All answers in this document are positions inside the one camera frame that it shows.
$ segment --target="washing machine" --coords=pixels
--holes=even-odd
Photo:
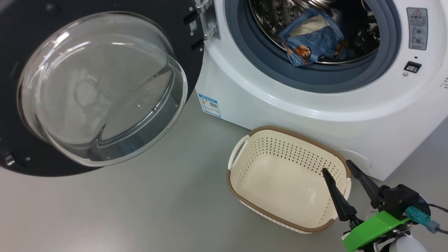
[[[385,180],[448,115],[448,3],[334,1],[355,8],[343,18],[367,26],[351,44],[370,42],[358,58],[300,68],[275,39],[295,2],[215,1],[220,39],[205,42],[196,86],[204,112],[306,135]]]
[[[330,4],[357,56],[292,66],[276,32]],[[2,1],[0,165],[65,176],[126,161],[166,134],[196,88],[211,116],[299,132],[385,179],[448,115],[444,10],[440,0]]]

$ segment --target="green mount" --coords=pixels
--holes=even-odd
[[[353,252],[408,220],[399,221],[386,211],[379,212],[354,228],[344,239],[344,245],[348,252]]]

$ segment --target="warning label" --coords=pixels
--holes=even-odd
[[[428,43],[428,10],[407,8],[409,21],[409,48],[426,50]]]

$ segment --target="plastic basket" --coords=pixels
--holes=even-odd
[[[266,219],[309,234],[327,229],[338,217],[322,168],[327,168],[345,199],[351,173],[336,151],[301,135],[265,126],[235,146],[227,184],[244,205]]]

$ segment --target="washing machine door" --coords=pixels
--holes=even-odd
[[[16,0],[0,5],[0,22],[10,24],[0,28],[2,166],[26,174],[76,174],[147,150],[202,67],[188,1]]]

